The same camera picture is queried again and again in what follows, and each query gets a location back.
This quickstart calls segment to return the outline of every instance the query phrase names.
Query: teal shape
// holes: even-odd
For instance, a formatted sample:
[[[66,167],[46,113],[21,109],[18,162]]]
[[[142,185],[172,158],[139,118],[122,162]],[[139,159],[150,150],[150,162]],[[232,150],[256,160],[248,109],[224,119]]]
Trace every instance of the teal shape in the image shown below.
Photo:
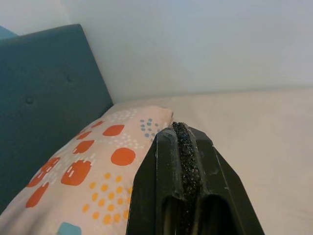
[[[57,235],[82,235],[82,230],[78,226],[63,222]]]

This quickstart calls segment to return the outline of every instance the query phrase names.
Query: headboard button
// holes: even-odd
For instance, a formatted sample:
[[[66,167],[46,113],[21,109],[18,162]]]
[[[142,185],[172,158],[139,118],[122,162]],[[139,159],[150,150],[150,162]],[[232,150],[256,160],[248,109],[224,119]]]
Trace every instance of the headboard button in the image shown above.
[[[30,96],[27,97],[27,98],[26,98],[26,103],[27,103],[27,104],[32,104],[32,103],[34,103],[34,98],[33,98],[33,97],[30,97]]]
[[[67,75],[67,81],[68,81],[68,82],[72,82],[73,79],[72,79],[69,75]]]

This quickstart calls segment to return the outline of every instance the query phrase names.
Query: pillow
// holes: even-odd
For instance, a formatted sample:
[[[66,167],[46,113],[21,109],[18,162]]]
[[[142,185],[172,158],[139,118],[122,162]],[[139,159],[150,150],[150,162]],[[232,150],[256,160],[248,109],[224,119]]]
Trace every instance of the pillow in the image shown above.
[[[0,234],[124,235],[135,173],[172,111],[104,114],[56,152],[0,216]]]

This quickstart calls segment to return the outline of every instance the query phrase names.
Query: mattress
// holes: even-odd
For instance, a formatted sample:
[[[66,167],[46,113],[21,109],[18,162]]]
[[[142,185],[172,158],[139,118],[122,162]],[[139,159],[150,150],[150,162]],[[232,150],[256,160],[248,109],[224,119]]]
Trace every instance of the mattress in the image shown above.
[[[159,105],[204,131],[240,176],[267,235],[313,234],[313,89],[203,94],[118,103]]]

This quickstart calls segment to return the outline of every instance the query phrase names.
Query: headboard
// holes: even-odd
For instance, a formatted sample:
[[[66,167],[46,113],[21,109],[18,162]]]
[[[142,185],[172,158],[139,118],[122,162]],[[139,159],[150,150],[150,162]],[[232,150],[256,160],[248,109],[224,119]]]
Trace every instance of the headboard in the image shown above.
[[[0,41],[0,213],[111,106],[80,25]]]

